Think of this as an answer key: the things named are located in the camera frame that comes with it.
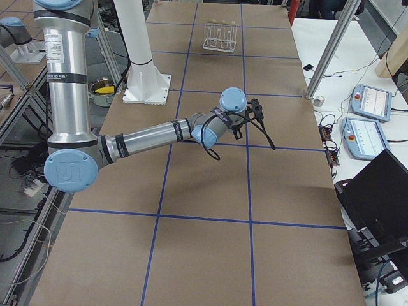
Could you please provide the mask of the second robot arm grey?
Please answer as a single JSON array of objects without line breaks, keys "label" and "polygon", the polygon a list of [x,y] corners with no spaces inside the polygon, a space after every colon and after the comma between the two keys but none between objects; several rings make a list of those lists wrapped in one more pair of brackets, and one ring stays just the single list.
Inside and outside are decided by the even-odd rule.
[{"label": "second robot arm grey", "polygon": [[26,45],[33,38],[26,29],[24,23],[17,17],[5,17],[1,19],[1,46]]}]

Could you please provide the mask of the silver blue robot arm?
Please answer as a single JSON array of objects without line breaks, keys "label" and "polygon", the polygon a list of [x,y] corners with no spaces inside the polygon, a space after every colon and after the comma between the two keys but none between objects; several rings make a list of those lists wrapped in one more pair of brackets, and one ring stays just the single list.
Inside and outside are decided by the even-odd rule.
[{"label": "silver blue robot arm", "polygon": [[53,132],[44,174],[51,186],[75,193],[93,184],[100,169],[120,158],[194,138],[206,149],[241,125],[244,92],[230,87],[208,114],[197,113],[130,134],[96,136],[89,119],[85,36],[96,25],[95,1],[35,1],[47,56]]}]

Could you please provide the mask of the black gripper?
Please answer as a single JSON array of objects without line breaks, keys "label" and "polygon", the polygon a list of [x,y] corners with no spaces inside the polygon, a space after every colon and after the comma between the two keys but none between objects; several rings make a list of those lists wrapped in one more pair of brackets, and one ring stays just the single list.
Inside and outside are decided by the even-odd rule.
[{"label": "black gripper", "polygon": [[242,135],[242,132],[241,132],[242,126],[243,126],[243,123],[239,123],[239,124],[232,125],[230,127],[230,130],[233,133],[236,140],[239,140],[239,139],[243,138],[243,135]]}]

